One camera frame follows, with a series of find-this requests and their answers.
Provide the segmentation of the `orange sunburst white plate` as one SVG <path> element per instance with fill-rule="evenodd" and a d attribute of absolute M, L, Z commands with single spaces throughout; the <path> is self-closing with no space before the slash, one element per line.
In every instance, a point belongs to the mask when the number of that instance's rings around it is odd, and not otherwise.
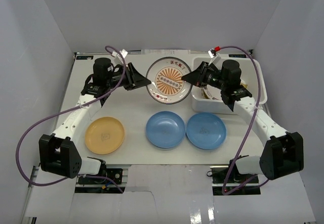
<path fill-rule="evenodd" d="M 146 78 L 149 95 L 159 103 L 171 105 L 183 101 L 192 90 L 192 85 L 182 80 L 191 72 L 190 67 L 176 57 L 163 57 L 156 60 L 147 70 Z"/>

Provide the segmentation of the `blue plastic plate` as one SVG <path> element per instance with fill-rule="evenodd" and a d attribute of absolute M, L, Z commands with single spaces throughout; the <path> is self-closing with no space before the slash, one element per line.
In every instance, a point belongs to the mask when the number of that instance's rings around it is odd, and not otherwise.
<path fill-rule="evenodd" d="M 186 124 L 188 140 L 202 150 L 214 150 L 226 140 L 224 122 L 215 114 L 200 112 L 189 118 Z"/>
<path fill-rule="evenodd" d="M 148 119 L 145 133 L 147 139 L 154 146 L 171 149 L 183 141 L 186 126 L 178 114 L 171 111 L 160 111 Z"/>

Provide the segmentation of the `green red rimmed white plate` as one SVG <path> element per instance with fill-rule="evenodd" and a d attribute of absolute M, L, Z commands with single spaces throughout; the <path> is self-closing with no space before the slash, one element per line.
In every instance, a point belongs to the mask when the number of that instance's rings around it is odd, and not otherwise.
<path fill-rule="evenodd" d="M 207 85 L 202 89 L 202 93 L 205 99 L 217 100 L 217 101 L 222 100 L 221 90 L 216 87 Z"/>

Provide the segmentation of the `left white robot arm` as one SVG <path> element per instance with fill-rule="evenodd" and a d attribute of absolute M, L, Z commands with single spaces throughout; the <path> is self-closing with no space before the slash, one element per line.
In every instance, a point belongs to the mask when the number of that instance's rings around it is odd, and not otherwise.
<path fill-rule="evenodd" d="M 81 157 L 77 142 L 86 125 L 115 89 L 123 87 L 130 91 L 150 83 L 132 63 L 114 66 L 109 58 L 96 59 L 93 73 L 87 77 L 77 105 L 51 135 L 42 135 L 38 142 L 42 171 L 67 178 L 88 174 L 96 183 L 105 181 L 107 170 L 101 167 L 103 161 Z"/>

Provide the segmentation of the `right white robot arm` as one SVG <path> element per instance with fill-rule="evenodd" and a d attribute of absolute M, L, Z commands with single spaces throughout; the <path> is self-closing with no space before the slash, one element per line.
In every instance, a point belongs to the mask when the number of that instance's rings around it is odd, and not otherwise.
<path fill-rule="evenodd" d="M 222 68 L 202 62 L 197 69 L 182 76 L 193 86 L 210 85 L 221 91 L 228 108 L 240 116 L 264 144 L 261 156 L 238 157 L 229 169 L 229 178 L 240 183 L 247 174 L 262 174 L 269 180 L 299 172 L 304 168 L 303 138 L 288 132 L 259 109 L 252 94 L 241 84 L 241 68 L 235 60 L 225 60 Z"/>

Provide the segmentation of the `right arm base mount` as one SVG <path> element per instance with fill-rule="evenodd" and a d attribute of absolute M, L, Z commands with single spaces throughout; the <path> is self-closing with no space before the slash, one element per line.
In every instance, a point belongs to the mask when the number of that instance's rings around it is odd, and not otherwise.
<path fill-rule="evenodd" d="M 227 166 L 216 166 L 212 167 L 207 173 L 206 176 L 209 177 L 212 181 L 212 190 L 214 196 L 222 196 L 222 188 L 228 172 Z M 226 183 L 224 192 L 228 193 L 232 189 L 238 187 L 240 184 L 247 181 L 251 178 L 251 174 L 239 174 L 236 170 L 233 170 L 230 174 L 230 177 Z M 235 192 L 231 193 L 230 195 L 260 195 L 261 183 L 259 182 L 259 178 L 257 176 L 253 177 L 253 179 L 245 184 L 240 189 L 236 190 Z"/>

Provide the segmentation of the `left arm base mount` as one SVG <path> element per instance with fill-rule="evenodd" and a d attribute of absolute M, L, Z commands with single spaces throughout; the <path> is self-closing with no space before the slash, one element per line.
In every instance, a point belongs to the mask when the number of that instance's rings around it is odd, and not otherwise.
<path fill-rule="evenodd" d="M 122 194 L 128 181 L 128 168 L 115 166 L 103 170 L 102 177 L 77 178 L 75 193 L 83 194 Z"/>

